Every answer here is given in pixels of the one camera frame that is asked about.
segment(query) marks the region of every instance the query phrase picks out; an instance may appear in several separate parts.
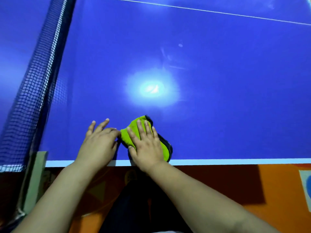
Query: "person's right arm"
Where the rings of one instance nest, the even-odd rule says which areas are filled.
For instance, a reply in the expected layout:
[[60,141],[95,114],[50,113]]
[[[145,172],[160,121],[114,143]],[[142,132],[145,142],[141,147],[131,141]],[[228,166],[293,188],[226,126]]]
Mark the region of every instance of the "person's right arm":
[[147,123],[145,128],[146,132],[138,120],[141,140],[128,128],[137,148],[129,148],[132,159],[168,195],[194,233],[278,232],[238,203],[165,162],[155,128],[153,133]]

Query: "black mesh net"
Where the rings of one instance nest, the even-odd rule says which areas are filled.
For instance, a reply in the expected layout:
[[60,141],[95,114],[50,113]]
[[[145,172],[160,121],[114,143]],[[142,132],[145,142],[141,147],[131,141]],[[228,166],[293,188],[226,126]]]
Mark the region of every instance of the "black mesh net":
[[[4,183],[3,174],[23,173],[29,153],[36,152],[39,148],[75,1],[51,0],[33,56],[0,136],[2,188],[12,187]],[[20,181],[15,183],[14,192],[19,192],[20,187]],[[12,194],[5,190],[0,193],[0,205],[7,204]]]

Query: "person's left hand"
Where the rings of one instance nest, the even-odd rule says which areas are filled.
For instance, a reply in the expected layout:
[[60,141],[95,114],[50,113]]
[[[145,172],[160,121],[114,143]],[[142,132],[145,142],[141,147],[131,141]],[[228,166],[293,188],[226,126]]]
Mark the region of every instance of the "person's left hand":
[[115,139],[121,132],[115,128],[104,129],[108,123],[106,119],[95,130],[95,121],[91,123],[74,164],[97,172],[112,160],[117,149]]

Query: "person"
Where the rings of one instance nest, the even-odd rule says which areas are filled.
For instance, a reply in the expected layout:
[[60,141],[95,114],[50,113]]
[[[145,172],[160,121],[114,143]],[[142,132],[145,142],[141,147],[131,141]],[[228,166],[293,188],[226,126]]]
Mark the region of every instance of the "person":
[[[95,122],[91,123],[76,160],[60,172],[14,233],[68,232],[83,192],[116,152],[120,131],[105,128],[108,122],[106,119],[96,129]],[[151,131],[149,125],[144,124],[144,131],[140,120],[137,126],[141,139],[127,128],[136,146],[128,150],[138,168],[146,173],[143,179],[149,181],[149,185],[139,180],[130,181],[99,232],[278,232],[238,203],[165,162],[156,129],[152,127]],[[151,214],[145,192],[147,186],[153,193]]]

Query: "forearm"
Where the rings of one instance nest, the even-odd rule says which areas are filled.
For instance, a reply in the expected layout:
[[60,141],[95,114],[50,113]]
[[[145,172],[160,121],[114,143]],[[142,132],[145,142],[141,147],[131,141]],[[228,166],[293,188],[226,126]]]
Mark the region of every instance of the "forearm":
[[241,205],[168,163],[153,167],[149,175],[168,195],[194,233],[277,232]]
[[93,174],[84,172],[74,163],[64,168],[14,233],[67,232]]

